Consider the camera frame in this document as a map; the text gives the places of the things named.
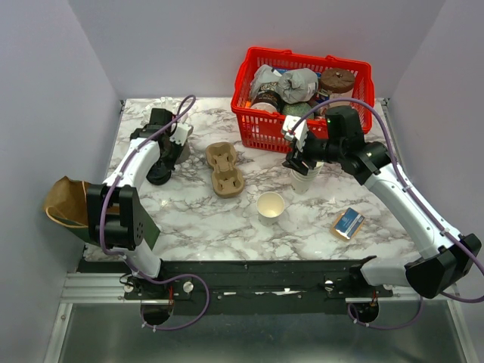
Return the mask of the black plastic cup lid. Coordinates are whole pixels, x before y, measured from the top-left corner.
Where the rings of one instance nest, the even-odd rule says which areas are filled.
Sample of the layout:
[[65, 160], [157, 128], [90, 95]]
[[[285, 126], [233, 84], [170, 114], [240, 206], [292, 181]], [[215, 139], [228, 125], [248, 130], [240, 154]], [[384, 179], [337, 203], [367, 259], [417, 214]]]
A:
[[166, 164], [159, 160], [155, 164], [152, 165], [146, 179], [152, 184], [156, 186], [164, 185], [168, 182], [171, 178], [172, 170], [166, 166]]

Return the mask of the white paper cup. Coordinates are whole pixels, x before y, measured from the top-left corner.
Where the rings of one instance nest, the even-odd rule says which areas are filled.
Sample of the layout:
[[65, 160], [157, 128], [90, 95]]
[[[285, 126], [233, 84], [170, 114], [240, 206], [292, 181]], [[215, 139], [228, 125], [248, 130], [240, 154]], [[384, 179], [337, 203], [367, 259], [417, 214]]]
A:
[[265, 225], [275, 224], [285, 209], [283, 197], [276, 192], [265, 192], [256, 201], [259, 221]]

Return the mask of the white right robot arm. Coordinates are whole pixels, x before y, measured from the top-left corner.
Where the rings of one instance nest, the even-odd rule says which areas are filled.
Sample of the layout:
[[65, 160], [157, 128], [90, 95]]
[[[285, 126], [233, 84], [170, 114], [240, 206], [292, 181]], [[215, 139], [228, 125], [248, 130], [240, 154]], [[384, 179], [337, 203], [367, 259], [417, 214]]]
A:
[[318, 162], [336, 163], [373, 193], [396, 217], [417, 253], [396, 259], [370, 257], [348, 277], [349, 290], [365, 296], [375, 286], [410, 287], [427, 299], [443, 294], [476, 264], [482, 247], [436, 213], [410, 183], [384, 144], [368, 142], [358, 111], [350, 106], [326, 112], [327, 137], [318, 138], [305, 119], [286, 116], [282, 134], [291, 143], [284, 166], [307, 175]]

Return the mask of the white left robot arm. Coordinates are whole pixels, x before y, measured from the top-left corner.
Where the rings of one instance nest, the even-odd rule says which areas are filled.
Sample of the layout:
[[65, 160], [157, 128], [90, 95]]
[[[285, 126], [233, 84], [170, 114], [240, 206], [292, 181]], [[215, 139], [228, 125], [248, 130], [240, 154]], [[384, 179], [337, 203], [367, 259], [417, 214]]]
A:
[[86, 192], [90, 238], [106, 255], [120, 257], [133, 275], [142, 277], [141, 289], [152, 299], [166, 293], [168, 281], [160, 275], [162, 260], [147, 241], [152, 220], [138, 189], [146, 180], [162, 185], [170, 178], [193, 132], [185, 120], [185, 112], [176, 116], [153, 109], [149, 123], [130, 135], [126, 155], [114, 172]]

